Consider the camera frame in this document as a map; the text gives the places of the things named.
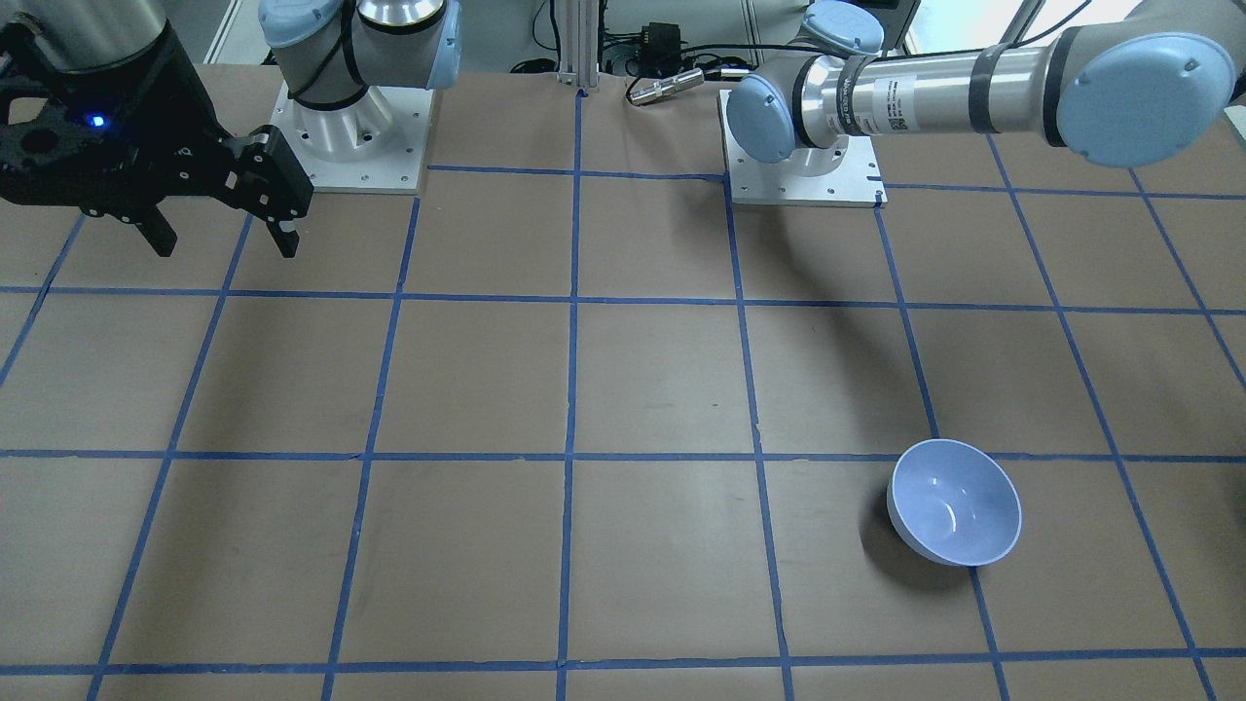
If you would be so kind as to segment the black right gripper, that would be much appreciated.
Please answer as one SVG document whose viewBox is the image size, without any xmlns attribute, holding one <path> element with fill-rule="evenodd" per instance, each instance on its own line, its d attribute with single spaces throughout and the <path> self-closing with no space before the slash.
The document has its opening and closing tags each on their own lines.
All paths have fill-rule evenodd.
<svg viewBox="0 0 1246 701">
<path fill-rule="evenodd" d="M 235 136 L 221 125 L 169 22 L 135 56 L 85 72 L 54 66 L 51 36 L 49 22 L 2 27 L 2 115 L 44 100 L 32 120 L 2 125 L 5 200 L 125 217 L 169 258 L 178 235 L 161 200 L 211 197 L 269 219 L 277 252 L 297 256 L 292 219 L 307 215 L 312 179 L 275 126 Z"/>
</svg>

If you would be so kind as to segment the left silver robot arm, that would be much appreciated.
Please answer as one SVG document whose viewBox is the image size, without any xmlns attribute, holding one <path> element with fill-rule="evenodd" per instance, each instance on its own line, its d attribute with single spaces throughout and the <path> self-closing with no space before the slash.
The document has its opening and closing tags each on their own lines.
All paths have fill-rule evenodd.
<svg viewBox="0 0 1246 701">
<path fill-rule="evenodd" d="M 1241 1 L 1143 1 L 1045 46 L 900 57 L 847 49 L 829 31 L 840 9 L 814 2 L 792 44 L 721 102 L 758 163 L 844 137 L 1033 132 L 1094 166 L 1153 166 L 1192 146 L 1244 76 Z"/>
</svg>

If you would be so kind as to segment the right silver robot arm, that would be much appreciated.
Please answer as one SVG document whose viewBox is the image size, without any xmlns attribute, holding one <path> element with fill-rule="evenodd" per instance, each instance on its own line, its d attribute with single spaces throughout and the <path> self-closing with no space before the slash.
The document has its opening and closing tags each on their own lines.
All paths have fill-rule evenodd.
<svg viewBox="0 0 1246 701">
<path fill-rule="evenodd" d="M 292 258 L 312 205 L 295 144 L 323 161 L 397 134 L 383 88 L 459 78 L 459 2 L 263 1 L 292 125 L 235 136 L 156 1 L 2 4 L 2 199 L 75 207 L 136 227 L 159 256 L 164 197 L 211 197 L 264 222 Z"/>
</svg>

